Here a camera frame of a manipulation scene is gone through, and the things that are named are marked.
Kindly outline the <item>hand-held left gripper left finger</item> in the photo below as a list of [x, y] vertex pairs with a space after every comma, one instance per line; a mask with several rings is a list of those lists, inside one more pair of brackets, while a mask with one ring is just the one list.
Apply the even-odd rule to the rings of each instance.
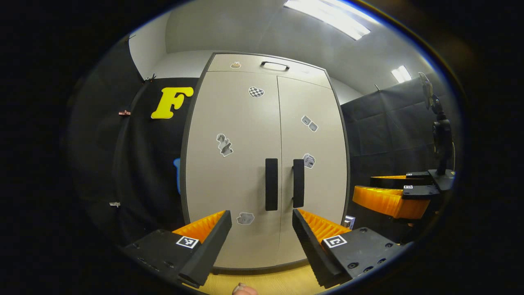
[[232, 228], [229, 210], [177, 230], [157, 229], [123, 248], [144, 269], [171, 284], [202, 287]]

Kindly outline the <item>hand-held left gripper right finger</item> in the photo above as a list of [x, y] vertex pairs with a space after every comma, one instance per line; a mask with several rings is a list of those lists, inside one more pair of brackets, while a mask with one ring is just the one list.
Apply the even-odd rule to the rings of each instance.
[[293, 209], [292, 226], [319, 286], [329, 289], [361, 281], [404, 254], [368, 227], [350, 230], [303, 209]]

